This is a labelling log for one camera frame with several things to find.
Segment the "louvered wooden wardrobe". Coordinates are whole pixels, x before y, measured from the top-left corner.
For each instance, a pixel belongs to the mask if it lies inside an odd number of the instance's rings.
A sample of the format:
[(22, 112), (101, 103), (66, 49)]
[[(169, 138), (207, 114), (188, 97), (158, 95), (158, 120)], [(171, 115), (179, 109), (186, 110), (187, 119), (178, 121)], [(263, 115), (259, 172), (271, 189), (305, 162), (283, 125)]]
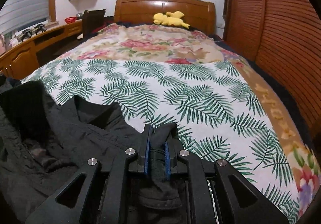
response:
[(229, 0), (224, 37), (294, 98), (308, 128), (320, 121), (320, 19), (309, 0)]

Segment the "yellow plush toy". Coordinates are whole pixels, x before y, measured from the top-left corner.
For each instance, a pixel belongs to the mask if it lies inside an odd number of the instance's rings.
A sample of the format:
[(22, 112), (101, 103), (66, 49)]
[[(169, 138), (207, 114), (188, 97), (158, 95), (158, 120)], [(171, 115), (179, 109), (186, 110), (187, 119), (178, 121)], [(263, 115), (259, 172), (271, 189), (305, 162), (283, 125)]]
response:
[(153, 16), (153, 23), (167, 27), (183, 27), (189, 30), (190, 25), (182, 20), (183, 17), (184, 14), (180, 11), (167, 12), (166, 14), (157, 13)]

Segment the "black jacket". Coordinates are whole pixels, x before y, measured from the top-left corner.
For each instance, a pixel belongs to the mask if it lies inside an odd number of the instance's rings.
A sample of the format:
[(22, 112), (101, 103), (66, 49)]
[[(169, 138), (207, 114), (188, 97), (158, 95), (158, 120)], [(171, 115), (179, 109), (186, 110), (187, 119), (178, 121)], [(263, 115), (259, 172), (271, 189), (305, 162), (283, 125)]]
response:
[(129, 223), (185, 223), (182, 182), (168, 180), (165, 143), (175, 123), (142, 132), (126, 123), (120, 105), (74, 96), (55, 103), (40, 81), (1, 76), (1, 223), (24, 223), (90, 158), (102, 163), (150, 139), (147, 175), (129, 186)]

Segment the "long wooden desk cabinet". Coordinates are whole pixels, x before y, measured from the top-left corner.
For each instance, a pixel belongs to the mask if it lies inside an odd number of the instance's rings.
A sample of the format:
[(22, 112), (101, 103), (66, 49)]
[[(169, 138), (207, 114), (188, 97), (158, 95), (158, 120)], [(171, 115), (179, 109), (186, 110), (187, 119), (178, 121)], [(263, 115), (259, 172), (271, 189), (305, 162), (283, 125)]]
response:
[(40, 67), (37, 53), (57, 42), (82, 33), (82, 21), (61, 25), (33, 36), (1, 55), (1, 75), (24, 79)]

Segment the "dark wooden chair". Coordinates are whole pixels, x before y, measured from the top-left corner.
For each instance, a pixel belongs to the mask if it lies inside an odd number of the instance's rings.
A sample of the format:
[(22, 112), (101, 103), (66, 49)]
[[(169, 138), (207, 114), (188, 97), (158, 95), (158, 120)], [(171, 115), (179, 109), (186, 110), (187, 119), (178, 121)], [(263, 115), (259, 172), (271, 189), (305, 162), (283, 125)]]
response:
[(104, 17), (106, 9), (102, 10), (85, 10), (82, 16), (82, 33), (77, 40), (89, 39), (95, 36), (99, 29), (104, 26)]

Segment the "wooden headboard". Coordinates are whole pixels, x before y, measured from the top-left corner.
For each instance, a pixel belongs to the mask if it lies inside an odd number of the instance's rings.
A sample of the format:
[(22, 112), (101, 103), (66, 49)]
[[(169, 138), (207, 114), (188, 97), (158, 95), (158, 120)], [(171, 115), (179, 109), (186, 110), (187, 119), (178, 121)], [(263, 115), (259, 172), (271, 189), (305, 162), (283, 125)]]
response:
[(116, 0), (114, 21), (152, 23), (157, 13), (180, 11), (183, 20), (207, 35), (216, 32), (215, 5), (201, 0)]

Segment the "red basket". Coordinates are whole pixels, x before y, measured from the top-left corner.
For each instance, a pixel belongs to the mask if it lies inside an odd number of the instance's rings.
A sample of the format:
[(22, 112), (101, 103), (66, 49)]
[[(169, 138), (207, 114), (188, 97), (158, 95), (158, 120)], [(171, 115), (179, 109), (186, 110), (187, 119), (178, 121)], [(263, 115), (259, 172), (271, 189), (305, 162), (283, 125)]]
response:
[(72, 23), (74, 23), (76, 20), (77, 20), (77, 17), (76, 17), (76, 16), (67, 17), (67, 18), (64, 19), (64, 21), (65, 21), (66, 24), (72, 24)]

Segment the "floral and fern bedspread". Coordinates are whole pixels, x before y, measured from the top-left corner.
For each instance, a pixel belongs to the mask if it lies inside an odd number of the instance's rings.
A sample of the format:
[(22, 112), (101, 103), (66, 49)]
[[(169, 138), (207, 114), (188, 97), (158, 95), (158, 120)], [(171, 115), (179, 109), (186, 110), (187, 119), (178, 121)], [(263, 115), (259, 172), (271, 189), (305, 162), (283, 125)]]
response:
[(290, 223), (320, 188), (320, 165), (276, 88), (201, 31), (111, 24), (36, 69), (31, 80), (42, 81), (59, 104), (74, 95), (118, 102), (137, 130), (175, 122), (186, 149), (226, 159)]

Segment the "grey window blind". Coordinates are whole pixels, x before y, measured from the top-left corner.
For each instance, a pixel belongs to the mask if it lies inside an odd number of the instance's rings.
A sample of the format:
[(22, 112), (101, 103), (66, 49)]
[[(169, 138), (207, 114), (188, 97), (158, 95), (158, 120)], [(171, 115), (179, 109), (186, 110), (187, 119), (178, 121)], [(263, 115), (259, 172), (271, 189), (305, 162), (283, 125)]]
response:
[(7, 0), (1, 9), (1, 34), (48, 17), (48, 0)]

